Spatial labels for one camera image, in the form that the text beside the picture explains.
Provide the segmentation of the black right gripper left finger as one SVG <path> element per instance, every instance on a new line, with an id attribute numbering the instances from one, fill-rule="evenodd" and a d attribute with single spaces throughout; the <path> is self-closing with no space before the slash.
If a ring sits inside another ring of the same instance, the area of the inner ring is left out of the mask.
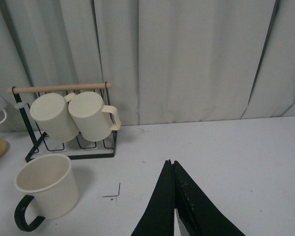
<path id="1" fill-rule="evenodd" d="M 173 236 L 175 181 L 170 160 L 165 161 L 147 208 L 133 236 Z"/>

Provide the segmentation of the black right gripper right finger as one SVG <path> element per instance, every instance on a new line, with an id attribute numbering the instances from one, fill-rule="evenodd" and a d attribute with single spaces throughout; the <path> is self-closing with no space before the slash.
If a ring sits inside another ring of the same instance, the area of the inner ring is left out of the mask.
<path id="1" fill-rule="evenodd" d="M 242 236 L 239 230 L 213 204 L 178 161 L 173 164 L 175 206 L 191 236 Z"/>

